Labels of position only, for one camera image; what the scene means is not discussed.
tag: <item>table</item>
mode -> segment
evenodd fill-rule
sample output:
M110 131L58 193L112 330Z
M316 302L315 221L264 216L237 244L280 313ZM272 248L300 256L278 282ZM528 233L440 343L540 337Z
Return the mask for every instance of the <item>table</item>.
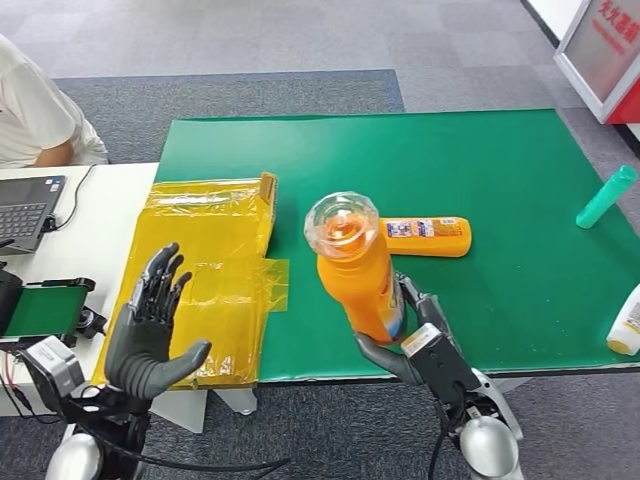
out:
M73 208L75 187L88 167L25 168L0 170L0 179L64 175L66 184L55 214L67 218ZM55 278L88 277L96 288L86 304L111 317L125 271L138 214L146 200L157 163L94 167L78 193L75 216L68 226L45 234L34 255L4 257L8 271L24 282ZM103 337L78 338L74 352L85 377L94 372ZM40 401L23 364L16 365L14 383L23 391L36 413L48 410ZM152 411L195 432L202 431L206 391L165 392ZM6 395L0 394L0 416L16 415Z
M575 216L602 181L553 110L175 121L156 182L278 176L268 253L290 259L289 306L270 314L260 381L374 378L303 235L325 194L355 190L383 216L457 215L462 259L395 257L438 294L471 365L493 376L637 366L605 338L640 281L640 239L614 207Z

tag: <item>green table mat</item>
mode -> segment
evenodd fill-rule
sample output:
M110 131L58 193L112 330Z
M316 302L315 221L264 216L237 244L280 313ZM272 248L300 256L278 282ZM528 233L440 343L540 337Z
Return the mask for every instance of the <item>green table mat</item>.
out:
M383 216L469 219L461 259L394 257L438 294L468 362L488 372L637 361L605 343L640 280L640 240L614 207L575 217L602 181L553 110L174 121L156 182L278 176L269 256L290 259L288 310L269 317L261 381L380 375L362 357L303 235L323 195Z
M3 336L72 333L86 298L85 287L25 288Z

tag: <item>yellow plastic bag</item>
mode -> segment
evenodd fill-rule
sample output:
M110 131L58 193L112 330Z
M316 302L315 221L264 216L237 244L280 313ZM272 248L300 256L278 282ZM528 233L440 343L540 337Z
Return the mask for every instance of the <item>yellow plastic bag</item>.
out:
M195 340L212 344L202 367L174 388L251 384L257 380L266 313L285 310L288 262L265 259L274 220L275 178L154 185L138 218L107 341L92 382L104 383L104 358L118 312L146 263L178 242L191 271L175 315L171 357Z

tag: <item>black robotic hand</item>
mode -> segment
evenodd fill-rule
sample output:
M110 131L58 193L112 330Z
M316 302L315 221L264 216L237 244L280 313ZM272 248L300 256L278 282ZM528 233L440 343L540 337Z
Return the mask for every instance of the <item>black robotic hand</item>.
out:
M174 314L187 272L173 286L184 257L178 244L166 246L151 258L131 298L122 306L106 352L105 376L109 385L140 400L152 400L199 368L211 344L198 340L182 356L169 360Z

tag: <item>person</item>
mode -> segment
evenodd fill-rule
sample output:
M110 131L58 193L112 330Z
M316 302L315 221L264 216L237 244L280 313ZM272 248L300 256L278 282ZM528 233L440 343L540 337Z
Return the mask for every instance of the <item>person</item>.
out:
M0 34L0 168L106 163L80 108Z

